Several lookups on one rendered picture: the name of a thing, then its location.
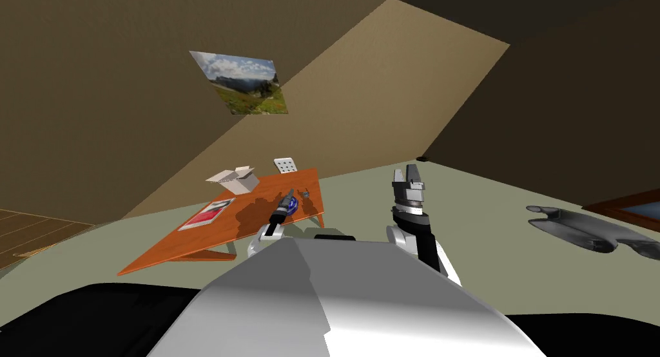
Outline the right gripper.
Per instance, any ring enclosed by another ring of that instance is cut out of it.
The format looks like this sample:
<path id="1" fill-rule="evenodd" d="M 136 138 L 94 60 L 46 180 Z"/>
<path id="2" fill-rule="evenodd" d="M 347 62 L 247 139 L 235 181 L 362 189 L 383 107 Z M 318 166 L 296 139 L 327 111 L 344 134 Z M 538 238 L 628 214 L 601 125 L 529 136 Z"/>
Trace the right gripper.
<path id="1" fill-rule="evenodd" d="M 406 165 L 406 181 L 402 170 L 396 169 L 392 182 L 395 208 L 406 213 L 423 213 L 425 186 L 420 182 L 416 164 Z"/>

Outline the white open cardboard box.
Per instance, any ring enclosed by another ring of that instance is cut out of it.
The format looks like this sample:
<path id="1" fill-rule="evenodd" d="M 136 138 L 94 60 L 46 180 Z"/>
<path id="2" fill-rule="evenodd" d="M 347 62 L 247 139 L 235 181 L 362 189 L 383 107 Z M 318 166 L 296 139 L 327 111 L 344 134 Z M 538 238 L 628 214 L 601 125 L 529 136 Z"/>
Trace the white open cardboard box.
<path id="1" fill-rule="evenodd" d="M 234 195 L 243 195 L 252 192 L 260 182 L 254 175 L 253 170 L 254 168 L 250 166 L 224 170 L 206 179 L 206 181 L 221 184 L 222 187 Z"/>

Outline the red and white book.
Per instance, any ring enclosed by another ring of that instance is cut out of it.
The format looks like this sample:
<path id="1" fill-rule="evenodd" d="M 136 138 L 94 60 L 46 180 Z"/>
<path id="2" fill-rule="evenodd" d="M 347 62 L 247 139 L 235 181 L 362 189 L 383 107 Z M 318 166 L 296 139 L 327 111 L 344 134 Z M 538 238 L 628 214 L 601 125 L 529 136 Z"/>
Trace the red and white book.
<path id="1" fill-rule="evenodd" d="M 224 200 L 214 200 L 201 209 L 196 215 L 191 217 L 183 225 L 178 227 L 177 231 L 183 231 L 200 226 L 211 224 L 228 207 L 235 198 Z"/>

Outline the orange wooden table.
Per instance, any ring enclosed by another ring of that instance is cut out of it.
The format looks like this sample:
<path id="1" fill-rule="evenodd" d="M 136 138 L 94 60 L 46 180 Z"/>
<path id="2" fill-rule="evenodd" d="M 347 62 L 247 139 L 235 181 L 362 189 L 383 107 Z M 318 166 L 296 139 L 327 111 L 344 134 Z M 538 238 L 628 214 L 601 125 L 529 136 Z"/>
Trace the orange wooden table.
<path id="1" fill-rule="evenodd" d="M 149 248 L 120 275 L 138 271 L 168 261 L 230 261 L 235 254 L 214 251 L 214 247 L 254 235 L 267 224 L 278 203 L 292 189 L 299 201 L 296 213 L 284 220 L 292 224 L 311 217 L 323 221 L 324 207 L 318 172 L 315 168 L 292 173 L 268 175 L 260 178 L 256 188 L 247 194 L 234 195 L 224 191 L 219 200 L 235 198 L 211 224 L 183 231 L 174 229 L 160 242 Z M 303 192 L 309 192 L 309 198 Z"/>

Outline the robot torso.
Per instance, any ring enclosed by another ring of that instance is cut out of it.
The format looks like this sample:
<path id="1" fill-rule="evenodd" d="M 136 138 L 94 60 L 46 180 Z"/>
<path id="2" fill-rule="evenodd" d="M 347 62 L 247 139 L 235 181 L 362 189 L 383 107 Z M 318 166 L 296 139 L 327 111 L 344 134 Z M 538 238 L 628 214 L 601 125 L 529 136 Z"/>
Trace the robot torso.
<path id="1" fill-rule="evenodd" d="M 546 357 L 386 242 L 284 237 L 205 285 L 147 357 Z"/>

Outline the landscape picture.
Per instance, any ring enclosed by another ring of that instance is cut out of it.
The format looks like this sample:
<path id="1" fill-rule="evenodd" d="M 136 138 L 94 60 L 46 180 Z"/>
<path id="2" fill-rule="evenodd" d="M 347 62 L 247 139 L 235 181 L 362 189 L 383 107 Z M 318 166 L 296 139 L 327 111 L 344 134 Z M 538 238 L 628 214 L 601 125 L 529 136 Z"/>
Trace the landscape picture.
<path id="1" fill-rule="evenodd" d="M 286 101 L 273 61 L 190 51 L 232 115 L 285 115 Z"/>

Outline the grey curved lounge chair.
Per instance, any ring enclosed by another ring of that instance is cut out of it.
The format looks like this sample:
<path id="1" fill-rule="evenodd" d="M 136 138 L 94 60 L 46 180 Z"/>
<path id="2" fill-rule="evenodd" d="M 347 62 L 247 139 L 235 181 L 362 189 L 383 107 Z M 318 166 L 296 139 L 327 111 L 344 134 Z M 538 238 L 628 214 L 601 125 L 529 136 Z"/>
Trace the grey curved lounge chair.
<path id="1" fill-rule="evenodd" d="M 529 220 L 532 226 L 576 246 L 598 253 L 611 253 L 622 243 L 637 254 L 660 261 L 660 242 L 629 228 L 566 209 L 527 206 L 546 218 Z"/>

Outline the dark brown framed window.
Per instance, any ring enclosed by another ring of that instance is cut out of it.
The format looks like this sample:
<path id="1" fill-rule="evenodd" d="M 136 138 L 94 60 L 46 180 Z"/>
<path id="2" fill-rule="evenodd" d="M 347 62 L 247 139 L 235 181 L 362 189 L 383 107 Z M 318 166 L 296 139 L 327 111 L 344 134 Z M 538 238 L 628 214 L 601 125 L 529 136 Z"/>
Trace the dark brown framed window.
<path id="1" fill-rule="evenodd" d="M 582 209 L 660 233 L 660 188 L 590 204 Z"/>

